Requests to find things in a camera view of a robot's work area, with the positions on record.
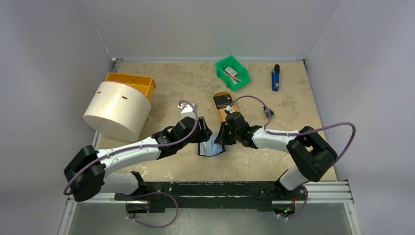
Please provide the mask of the blue leather card holder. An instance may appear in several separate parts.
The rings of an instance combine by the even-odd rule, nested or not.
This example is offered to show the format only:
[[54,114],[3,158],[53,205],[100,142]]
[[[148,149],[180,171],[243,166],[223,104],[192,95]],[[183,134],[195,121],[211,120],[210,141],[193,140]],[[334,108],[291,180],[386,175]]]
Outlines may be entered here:
[[218,133],[213,134],[208,141],[198,144],[198,156],[214,157],[226,151],[223,144],[215,143]]

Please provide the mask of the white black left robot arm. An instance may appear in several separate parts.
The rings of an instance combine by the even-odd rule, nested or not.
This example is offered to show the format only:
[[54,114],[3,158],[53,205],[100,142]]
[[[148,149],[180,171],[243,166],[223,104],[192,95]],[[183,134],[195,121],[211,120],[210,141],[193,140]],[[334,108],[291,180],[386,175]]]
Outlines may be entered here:
[[82,147],[64,168],[67,180],[63,194],[83,202],[99,194],[105,177],[141,162],[155,161],[177,154],[189,143],[206,142],[212,136],[204,117],[185,117],[151,136],[117,148]]

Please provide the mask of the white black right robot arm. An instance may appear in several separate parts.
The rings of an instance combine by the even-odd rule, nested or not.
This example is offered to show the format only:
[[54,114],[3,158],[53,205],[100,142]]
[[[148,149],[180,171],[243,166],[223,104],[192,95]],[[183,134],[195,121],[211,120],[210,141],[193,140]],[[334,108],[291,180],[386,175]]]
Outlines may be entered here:
[[335,150],[312,127],[272,135],[263,126],[249,125],[240,112],[226,116],[215,143],[240,143],[248,148],[289,153],[295,166],[276,181],[275,193],[280,199],[287,199],[304,183],[318,182],[338,158]]

